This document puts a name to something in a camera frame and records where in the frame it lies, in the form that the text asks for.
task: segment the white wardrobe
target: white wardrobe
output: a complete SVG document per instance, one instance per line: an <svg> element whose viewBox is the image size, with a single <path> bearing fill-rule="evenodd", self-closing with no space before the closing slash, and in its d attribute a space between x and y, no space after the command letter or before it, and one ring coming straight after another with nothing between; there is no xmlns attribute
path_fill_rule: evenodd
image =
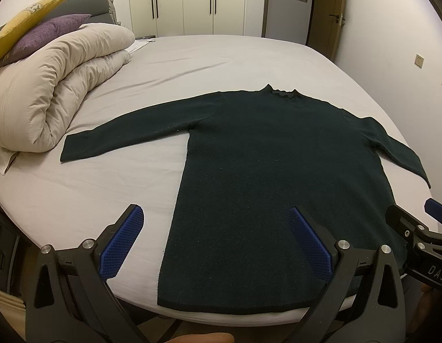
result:
<svg viewBox="0 0 442 343"><path fill-rule="evenodd" d="M136 37L243 35L245 0L130 0Z"/></svg>

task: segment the door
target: door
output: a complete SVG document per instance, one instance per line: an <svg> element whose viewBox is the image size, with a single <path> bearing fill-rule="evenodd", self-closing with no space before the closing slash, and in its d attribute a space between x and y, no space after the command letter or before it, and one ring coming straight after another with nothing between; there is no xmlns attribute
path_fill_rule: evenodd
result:
<svg viewBox="0 0 442 343"><path fill-rule="evenodd" d="M183 0L184 34L213 34L213 0Z"/></svg>
<svg viewBox="0 0 442 343"><path fill-rule="evenodd" d="M130 0L130 16L136 37L158 34L154 0Z"/></svg>
<svg viewBox="0 0 442 343"><path fill-rule="evenodd" d="M214 0L213 33L243 35L245 0Z"/></svg>
<svg viewBox="0 0 442 343"><path fill-rule="evenodd" d="M313 0L307 45L334 61L342 29L345 0Z"/></svg>
<svg viewBox="0 0 442 343"><path fill-rule="evenodd" d="M158 36L184 35L183 0L155 0Z"/></svg>

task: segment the yellow pillow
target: yellow pillow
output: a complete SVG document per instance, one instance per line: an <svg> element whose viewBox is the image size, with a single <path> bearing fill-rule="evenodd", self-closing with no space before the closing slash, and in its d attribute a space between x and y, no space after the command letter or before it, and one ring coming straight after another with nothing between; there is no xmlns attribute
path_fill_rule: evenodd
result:
<svg viewBox="0 0 442 343"><path fill-rule="evenodd" d="M2 58L27 31L65 0L40 0L16 14L0 31L0 58Z"/></svg>

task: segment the beige comforter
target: beige comforter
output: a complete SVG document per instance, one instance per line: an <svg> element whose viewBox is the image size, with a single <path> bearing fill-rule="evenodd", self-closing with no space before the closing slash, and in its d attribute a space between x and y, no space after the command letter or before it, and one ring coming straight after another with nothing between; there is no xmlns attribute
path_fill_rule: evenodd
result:
<svg viewBox="0 0 442 343"><path fill-rule="evenodd" d="M128 29L91 23L0 68L0 171L16 152L46 152L62 138L85 95L130 61Z"/></svg>

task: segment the human hand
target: human hand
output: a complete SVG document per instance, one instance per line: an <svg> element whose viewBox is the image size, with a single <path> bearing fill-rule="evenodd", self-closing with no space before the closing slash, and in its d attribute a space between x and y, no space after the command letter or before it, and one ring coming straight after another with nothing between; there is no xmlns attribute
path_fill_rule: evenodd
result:
<svg viewBox="0 0 442 343"><path fill-rule="evenodd" d="M167 343L234 343L234 337L226 332L189 334L170 339Z"/></svg>
<svg viewBox="0 0 442 343"><path fill-rule="evenodd" d="M427 315L432 308L432 290L433 288L429 285L422 284L421 291L423 295L416 306L415 313L407 326L407 333L413 333L426 319Z"/></svg>

